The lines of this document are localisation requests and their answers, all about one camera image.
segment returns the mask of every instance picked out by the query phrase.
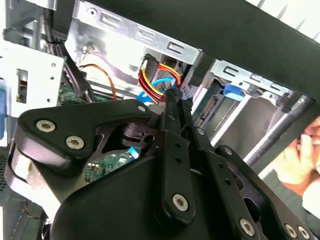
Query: blue cable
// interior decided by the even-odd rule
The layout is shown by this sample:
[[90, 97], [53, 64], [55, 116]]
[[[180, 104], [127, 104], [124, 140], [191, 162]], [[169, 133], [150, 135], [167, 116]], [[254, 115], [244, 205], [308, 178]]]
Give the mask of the blue cable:
[[[152, 82], [151, 84], [153, 86], [161, 84], [161, 83], [168, 83], [168, 82], [172, 82], [172, 78], [171, 77], [164, 77], [164, 78], [160, 78], [158, 80], [155, 80], [154, 82]], [[142, 91], [137, 97], [136, 99], [142, 103], [146, 103], [146, 102], [152, 102], [151, 97], [144, 96], [146, 93], [144, 91]]]

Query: cable connector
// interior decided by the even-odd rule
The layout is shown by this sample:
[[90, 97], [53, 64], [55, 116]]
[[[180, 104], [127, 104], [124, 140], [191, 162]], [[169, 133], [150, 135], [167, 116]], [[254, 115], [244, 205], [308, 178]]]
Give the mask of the cable connector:
[[158, 70], [159, 61], [157, 61], [157, 59], [154, 56], [148, 53], [144, 56], [142, 66], [144, 67], [144, 65], [145, 65], [145, 69], [144, 69], [145, 75], [150, 81], [152, 81], [152, 79], [154, 78]]

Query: red wire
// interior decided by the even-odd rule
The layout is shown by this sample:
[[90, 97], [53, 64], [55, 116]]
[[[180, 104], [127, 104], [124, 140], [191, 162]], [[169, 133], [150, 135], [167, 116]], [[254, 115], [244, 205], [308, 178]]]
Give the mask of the red wire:
[[174, 76], [174, 78], [176, 79], [176, 81], [177, 81], [176, 85], [177, 86], [181, 85], [181, 77], [179, 75], [177, 75], [174, 71], [172, 71], [172, 70], [170, 70], [168, 68], [165, 68], [163, 66], [160, 66], [160, 65], [159, 65], [158, 69], [161, 70], [161, 71], [166, 71], [166, 72], [171, 73]]
[[148, 91], [146, 89], [144, 89], [144, 92], [155, 102], [155, 104], [158, 104], [159, 101], [156, 98], [154, 98], [152, 96], [152, 94], [148, 93]]
[[143, 79], [143, 77], [141, 76], [141, 74], [139, 74], [139, 83], [140, 83], [140, 85], [141, 85], [141, 87], [143, 88], [143, 90], [145, 91], [145, 93], [147, 94], [147, 95], [151, 95], [151, 96], [153, 96], [155, 99], [157, 99], [157, 100], [160, 100], [161, 99], [161, 96], [159, 96], [158, 94], [156, 94], [155, 92], [153, 92], [150, 88], [149, 88], [149, 86], [145, 83], [145, 81], [144, 81], [144, 79]]

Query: person's hand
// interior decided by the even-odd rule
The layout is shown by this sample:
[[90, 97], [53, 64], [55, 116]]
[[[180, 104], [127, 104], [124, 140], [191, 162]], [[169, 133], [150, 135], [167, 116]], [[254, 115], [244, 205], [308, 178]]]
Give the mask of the person's hand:
[[312, 137], [303, 134], [300, 141], [300, 151], [296, 139], [274, 160], [274, 170], [283, 183], [297, 185], [306, 182], [316, 167], [319, 152], [314, 151]]
[[320, 117], [313, 121], [305, 130], [304, 133], [312, 137], [314, 145], [320, 145]]

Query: silver bolt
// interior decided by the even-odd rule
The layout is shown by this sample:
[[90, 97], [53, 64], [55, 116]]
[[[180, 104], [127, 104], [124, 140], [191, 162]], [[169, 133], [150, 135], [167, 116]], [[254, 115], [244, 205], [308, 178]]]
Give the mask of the silver bolt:
[[243, 231], [250, 237], [253, 237], [255, 235], [255, 229], [248, 220], [241, 218], [240, 226], [243, 229]]
[[66, 145], [74, 150], [83, 149], [85, 146], [85, 141], [79, 136], [69, 136], [65, 140]]
[[173, 196], [172, 201], [173, 201], [173, 204], [175, 205], [175, 207], [179, 211], [185, 212], [188, 210], [188, 207], [189, 207], [188, 201], [184, 196], [177, 193]]
[[298, 226], [298, 229], [299, 229], [300, 233], [302, 234], [302, 236], [305, 239], [310, 239], [309, 234], [307, 233], [307, 231], [302, 226]]
[[98, 14], [97, 10], [93, 7], [88, 8], [87, 12], [88, 12], [88, 14], [90, 14], [91, 16], [94, 16], [94, 17], [96, 17]]
[[288, 233], [292, 238], [296, 239], [298, 235], [297, 235], [296, 231], [292, 228], [292, 226], [290, 226], [289, 224], [286, 224], [286, 225], [284, 225], [284, 226], [285, 226], [285, 229], [286, 229], [287, 233]]
[[41, 132], [50, 133], [56, 129], [56, 125], [49, 120], [39, 120], [36, 122], [35, 126]]
[[205, 132], [204, 132], [201, 128], [198, 128], [197, 131], [198, 131], [198, 133], [200, 133], [201, 135], [205, 135]]
[[232, 151], [229, 148], [225, 147], [224, 150], [227, 154], [232, 155]]
[[176, 120], [176, 118], [172, 115], [172, 113], [169, 113], [169, 114], [168, 114], [168, 117], [169, 117], [171, 120], [173, 120], [173, 121]]
[[145, 111], [146, 111], [146, 109], [145, 109], [143, 106], [138, 106], [138, 109], [139, 109], [140, 111], [142, 111], [142, 112], [145, 112]]

